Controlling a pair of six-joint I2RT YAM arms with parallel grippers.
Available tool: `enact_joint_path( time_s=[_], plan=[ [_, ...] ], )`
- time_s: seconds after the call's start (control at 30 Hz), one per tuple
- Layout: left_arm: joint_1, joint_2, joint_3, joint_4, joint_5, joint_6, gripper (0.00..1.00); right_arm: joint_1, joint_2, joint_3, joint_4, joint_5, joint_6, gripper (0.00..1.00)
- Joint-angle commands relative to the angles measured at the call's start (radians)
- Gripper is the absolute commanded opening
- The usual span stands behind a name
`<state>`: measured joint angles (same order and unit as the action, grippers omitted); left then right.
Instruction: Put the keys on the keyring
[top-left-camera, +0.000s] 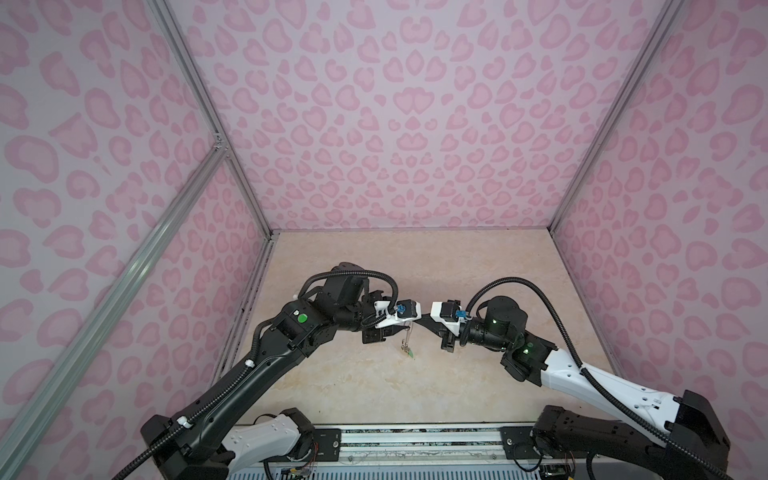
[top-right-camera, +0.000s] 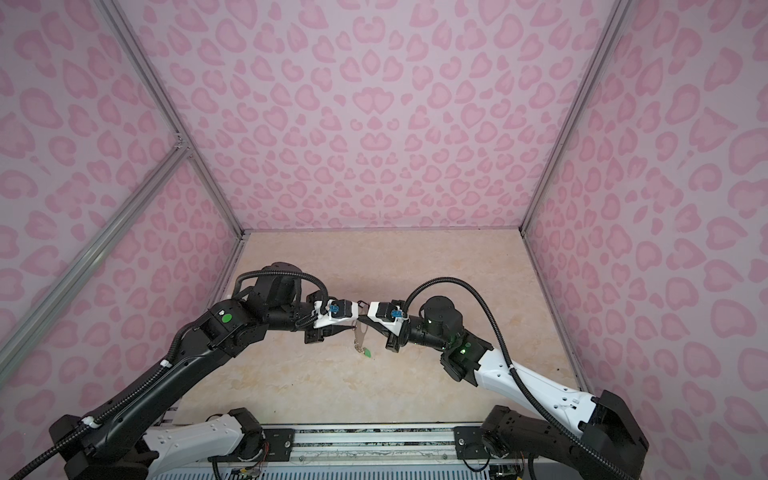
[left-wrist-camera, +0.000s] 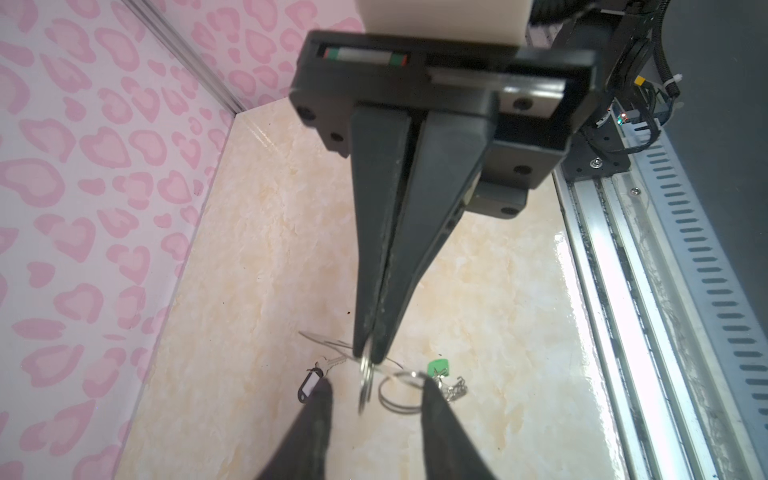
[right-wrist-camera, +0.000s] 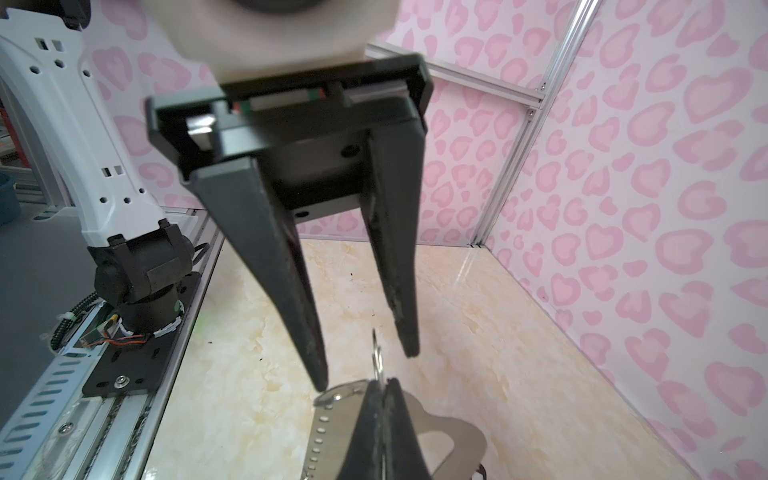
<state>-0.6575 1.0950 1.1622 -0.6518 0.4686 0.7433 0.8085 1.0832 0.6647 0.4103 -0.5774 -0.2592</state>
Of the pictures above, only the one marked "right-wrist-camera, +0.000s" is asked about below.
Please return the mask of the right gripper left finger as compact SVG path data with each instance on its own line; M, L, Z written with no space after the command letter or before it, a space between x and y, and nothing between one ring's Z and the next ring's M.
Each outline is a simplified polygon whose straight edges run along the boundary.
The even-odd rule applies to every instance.
M378 381L368 383L338 480L382 479L384 472L384 394Z

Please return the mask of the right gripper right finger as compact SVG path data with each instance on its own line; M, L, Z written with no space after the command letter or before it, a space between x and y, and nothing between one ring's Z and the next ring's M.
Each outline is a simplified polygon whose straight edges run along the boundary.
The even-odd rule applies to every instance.
M383 474L387 480L430 479L400 382L387 381L383 403Z

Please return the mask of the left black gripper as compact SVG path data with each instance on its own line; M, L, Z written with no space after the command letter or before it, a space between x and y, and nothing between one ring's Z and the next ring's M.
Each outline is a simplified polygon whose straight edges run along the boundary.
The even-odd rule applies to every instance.
M432 91L424 59L408 54L147 100L150 142L269 296L317 391L328 387L328 362L293 216L361 209L403 351L418 356L415 252Z

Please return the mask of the metal key holder plate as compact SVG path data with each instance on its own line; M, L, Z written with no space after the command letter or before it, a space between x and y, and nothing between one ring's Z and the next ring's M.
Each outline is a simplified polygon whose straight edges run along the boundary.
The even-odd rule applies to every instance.
M372 344L371 379L337 385L314 400L303 479L337 479L368 383L378 381L384 394L391 378L385 376L376 336ZM465 420L427 412L414 395L402 390L430 479L486 479L482 460L488 443L482 431Z

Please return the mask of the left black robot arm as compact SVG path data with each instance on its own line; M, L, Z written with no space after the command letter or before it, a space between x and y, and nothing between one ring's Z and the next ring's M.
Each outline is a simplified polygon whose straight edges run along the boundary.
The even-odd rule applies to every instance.
M173 162L276 307L317 390L328 366L297 227L359 209L404 353L420 352L415 247L433 83L422 56L366 60L396 1L151 1L213 87L146 100L147 137ZM181 320L193 246L132 171L83 49L88 3L9 9L1 80L78 210L97 293L129 342Z

